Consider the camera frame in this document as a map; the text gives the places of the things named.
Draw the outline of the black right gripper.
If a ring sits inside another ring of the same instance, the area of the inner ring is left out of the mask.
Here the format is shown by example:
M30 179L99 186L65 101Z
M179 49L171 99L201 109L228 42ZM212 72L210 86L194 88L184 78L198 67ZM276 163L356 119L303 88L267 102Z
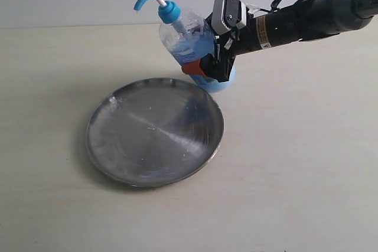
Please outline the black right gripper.
M256 34L256 18L247 14L246 26L242 29L233 29L221 35L214 42L214 51L207 54L200 61L192 61L184 64L181 70L184 74L206 76L218 82L230 80L231 71L237 55L260 50L258 36Z

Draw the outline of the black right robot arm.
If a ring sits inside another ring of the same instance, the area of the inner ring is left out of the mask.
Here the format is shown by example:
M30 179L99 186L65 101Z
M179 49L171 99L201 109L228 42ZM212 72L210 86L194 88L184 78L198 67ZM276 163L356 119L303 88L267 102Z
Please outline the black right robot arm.
M183 73L226 82L238 55L360 30L377 15L377 0L297 0L279 8L281 1L257 16L260 9L241 0L214 0L206 18L214 50L185 63Z

